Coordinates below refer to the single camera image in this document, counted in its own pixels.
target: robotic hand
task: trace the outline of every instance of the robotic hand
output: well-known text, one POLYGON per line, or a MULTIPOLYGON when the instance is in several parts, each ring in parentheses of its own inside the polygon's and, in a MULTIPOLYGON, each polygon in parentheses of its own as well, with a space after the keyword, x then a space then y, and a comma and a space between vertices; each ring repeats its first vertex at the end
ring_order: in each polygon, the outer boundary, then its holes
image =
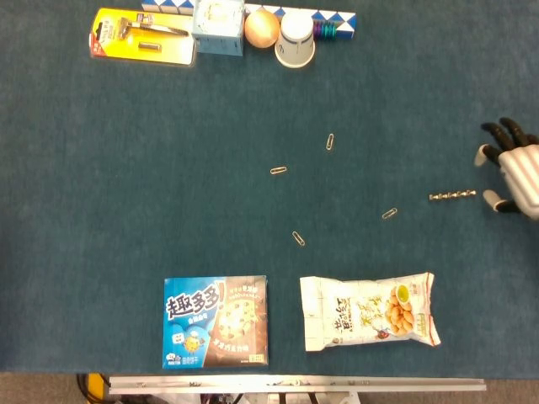
POLYGON ((496 212, 522 212, 533 220, 539 220, 539 139, 525 135, 520 126, 509 118, 499 123, 507 128, 511 140, 501 126, 482 124, 501 150, 490 145, 479 147, 475 165, 482 166, 487 159, 500 167, 514 200, 501 199, 493 190, 487 189, 483 197, 496 212))

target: white cup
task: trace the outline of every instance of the white cup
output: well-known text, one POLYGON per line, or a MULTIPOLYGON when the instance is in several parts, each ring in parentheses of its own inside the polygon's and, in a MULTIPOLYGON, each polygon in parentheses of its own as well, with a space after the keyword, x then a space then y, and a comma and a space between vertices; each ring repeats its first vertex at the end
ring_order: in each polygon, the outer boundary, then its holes
POLYGON ((304 67, 314 56, 313 22, 309 13, 290 11, 280 21, 275 55, 286 67, 304 67))

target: plastic snack bag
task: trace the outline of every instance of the plastic snack bag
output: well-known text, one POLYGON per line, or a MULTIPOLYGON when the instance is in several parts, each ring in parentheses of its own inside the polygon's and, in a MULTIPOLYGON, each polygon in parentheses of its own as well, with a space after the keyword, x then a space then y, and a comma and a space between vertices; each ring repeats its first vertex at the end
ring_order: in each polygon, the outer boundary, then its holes
POLYGON ((384 280, 301 278, 305 349, 415 339, 440 343, 430 315, 430 273, 384 280))

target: robot finger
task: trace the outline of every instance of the robot finger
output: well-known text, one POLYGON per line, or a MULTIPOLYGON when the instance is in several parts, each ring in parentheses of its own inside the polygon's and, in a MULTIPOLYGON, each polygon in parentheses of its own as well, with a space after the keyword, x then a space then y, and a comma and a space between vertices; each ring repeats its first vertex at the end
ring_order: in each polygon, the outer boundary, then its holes
POLYGON ((476 167, 481 167, 488 159, 499 167, 498 157, 501 153, 496 147, 482 145, 479 147, 473 163, 476 167))
POLYGON ((501 199, 492 189, 484 191, 483 197, 494 212, 520 213, 520 209, 514 200, 501 199))
POLYGON ((531 145, 539 145, 539 139, 535 135, 528 135, 528 141, 531 145))
POLYGON ((507 136, 507 134, 502 130, 501 126, 488 122, 486 124, 481 125, 481 129, 486 130, 488 133, 490 133, 493 138, 496 140, 496 143, 500 146, 502 151, 508 151, 513 150, 515 148, 515 144, 511 139, 507 136))
POLYGON ((530 144, 528 137, 524 134, 522 128, 511 118, 502 118, 499 120, 499 123, 505 126, 513 136, 513 141, 516 146, 528 146, 530 144))

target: yellow razor package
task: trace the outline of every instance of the yellow razor package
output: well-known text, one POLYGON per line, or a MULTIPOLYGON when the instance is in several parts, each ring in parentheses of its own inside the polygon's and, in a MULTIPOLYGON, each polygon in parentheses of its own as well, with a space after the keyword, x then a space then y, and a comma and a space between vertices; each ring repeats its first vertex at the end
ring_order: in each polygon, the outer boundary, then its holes
POLYGON ((90 33, 90 55, 191 66, 192 24, 189 15, 101 8, 90 33))

